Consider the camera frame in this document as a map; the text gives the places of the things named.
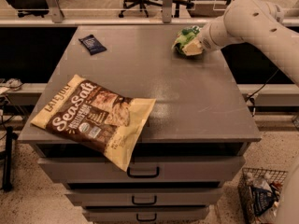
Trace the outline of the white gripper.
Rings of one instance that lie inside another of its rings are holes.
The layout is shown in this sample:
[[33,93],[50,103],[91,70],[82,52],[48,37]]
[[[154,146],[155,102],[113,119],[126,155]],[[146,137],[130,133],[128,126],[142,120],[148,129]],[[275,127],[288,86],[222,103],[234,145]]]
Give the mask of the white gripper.
[[243,40],[234,37],[227,32],[224,24],[223,16],[207,23],[198,34],[198,39],[191,40],[184,45],[182,52],[186,56],[199,55],[204,51],[213,51],[222,49],[233,44],[241,44]]

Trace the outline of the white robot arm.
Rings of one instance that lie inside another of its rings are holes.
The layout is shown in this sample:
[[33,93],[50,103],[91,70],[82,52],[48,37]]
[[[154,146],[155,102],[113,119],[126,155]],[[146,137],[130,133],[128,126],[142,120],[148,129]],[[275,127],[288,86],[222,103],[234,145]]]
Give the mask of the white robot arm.
[[[224,14],[182,45],[187,56],[249,43],[299,86],[299,34],[282,24],[282,9],[260,0],[234,0]],[[299,224],[299,157],[283,184],[274,224]]]

